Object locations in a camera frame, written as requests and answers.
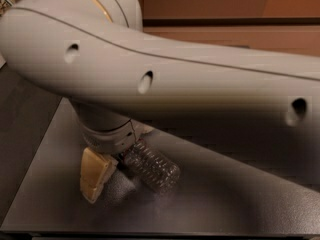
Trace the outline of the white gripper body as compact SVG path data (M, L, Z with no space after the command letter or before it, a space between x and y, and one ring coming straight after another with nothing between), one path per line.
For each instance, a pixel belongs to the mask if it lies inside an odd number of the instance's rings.
M129 149L153 127L108 109L71 102L88 147L100 154L118 154Z

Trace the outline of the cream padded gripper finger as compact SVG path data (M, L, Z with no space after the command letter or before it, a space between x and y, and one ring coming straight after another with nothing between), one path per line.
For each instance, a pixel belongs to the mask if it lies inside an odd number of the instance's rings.
M81 160L80 191L93 204L99 198L104 184L117 168L117 160L111 155L101 155L89 147L85 148Z

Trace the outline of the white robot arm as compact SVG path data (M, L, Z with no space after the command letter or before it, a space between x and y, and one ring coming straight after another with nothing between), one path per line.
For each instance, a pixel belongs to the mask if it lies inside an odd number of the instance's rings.
M22 0L1 52L72 103L89 147L157 192L179 169L142 148L149 125L317 189L320 59L146 34L138 0Z

